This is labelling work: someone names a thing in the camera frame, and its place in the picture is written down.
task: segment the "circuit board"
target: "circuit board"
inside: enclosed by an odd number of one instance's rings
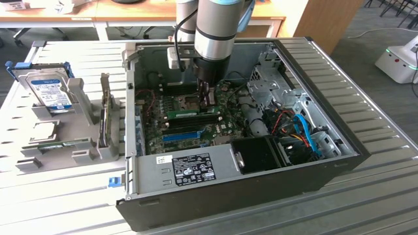
[[[218,106],[210,107],[204,113],[199,112],[196,106],[198,94],[164,96],[162,92],[148,91],[136,97],[136,105],[143,114],[147,155],[215,146],[243,137],[243,124],[239,124],[243,113],[240,108],[227,105],[228,97],[235,95],[234,89],[222,86],[215,91]],[[167,120],[179,118],[176,115],[184,117],[216,115],[218,120],[215,123],[194,126],[198,138],[194,136],[190,139],[170,141],[170,136],[164,135],[172,130],[168,128]]]

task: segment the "yellow wire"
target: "yellow wire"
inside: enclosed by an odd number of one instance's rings
[[[302,140],[302,138],[300,138],[299,136],[292,135],[292,134],[291,134],[291,136],[292,136],[292,137],[295,137],[298,140],[303,141],[303,140]]]

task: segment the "wooden desk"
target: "wooden desk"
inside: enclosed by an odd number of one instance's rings
[[[284,16],[278,15],[270,0],[256,1],[250,27],[239,36],[275,37]],[[176,1],[146,2],[122,5],[111,0],[99,0],[95,25],[101,41],[108,40],[106,28],[120,26],[176,25]]]
[[[275,37],[283,20],[284,16],[278,15],[271,1],[258,1],[250,26],[239,37]],[[175,0],[164,2],[146,0],[136,4],[99,0],[77,6],[75,13],[65,15],[55,14],[47,9],[0,11],[1,28],[95,27],[100,41],[108,40],[107,27],[174,25],[176,25]]]
[[[93,27],[93,19],[99,2],[88,2],[75,7],[71,14],[60,15],[44,8],[17,11],[0,9],[1,28],[33,27]]]

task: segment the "gray floor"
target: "gray floor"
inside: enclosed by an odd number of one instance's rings
[[[418,117],[418,98],[413,94],[411,85],[395,83],[374,66],[374,62],[383,53],[385,48],[406,44],[417,33],[403,30],[386,30],[371,32],[358,39],[347,39],[347,36],[358,35],[370,29],[397,27],[401,18],[394,16],[395,10],[390,10],[381,18],[378,15],[383,6],[382,8],[378,8],[378,6],[379,2],[374,1],[370,8],[358,10],[331,57],[407,135],[418,142],[418,125],[413,122]],[[127,32],[136,35],[139,30],[140,27],[135,27]],[[63,28],[63,31],[67,33],[69,40],[97,40],[93,28]],[[13,62],[24,60],[33,40],[60,41],[60,34],[45,28],[37,32],[29,31],[21,37],[21,41],[28,46],[27,48],[16,47],[11,39],[12,34],[11,31],[0,29],[0,37],[5,42],[4,48],[0,48],[0,66],[4,65],[7,60]],[[111,40],[126,39],[120,37],[115,28],[108,29],[108,34]],[[159,28],[150,33],[152,39],[167,38],[170,35],[172,35],[172,28],[170,27]],[[13,80],[5,69],[0,69],[0,93],[9,89],[12,82]],[[3,100],[4,96],[0,96],[0,104],[3,104]]]
[[[379,8],[379,4],[374,1],[370,8],[362,7],[358,10],[331,57],[406,134],[418,142],[418,125],[414,121],[418,117],[418,98],[414,96],[411,84],[395,83],[374,66],[387,46],[405,45],[417,33],[406,30],[381,30],[357,39],[347,38],[371,29],[398,26],[402,15],[397,18],[395,10],[391,9],[381,18],[378,15],[385,5]]]

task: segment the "blue hard drive label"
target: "blue hard drive label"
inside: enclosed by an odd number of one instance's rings
[[[52,110],[71,108],[68,94],[61,90],[61,82],[57,79],[31,81],[37,98]]]

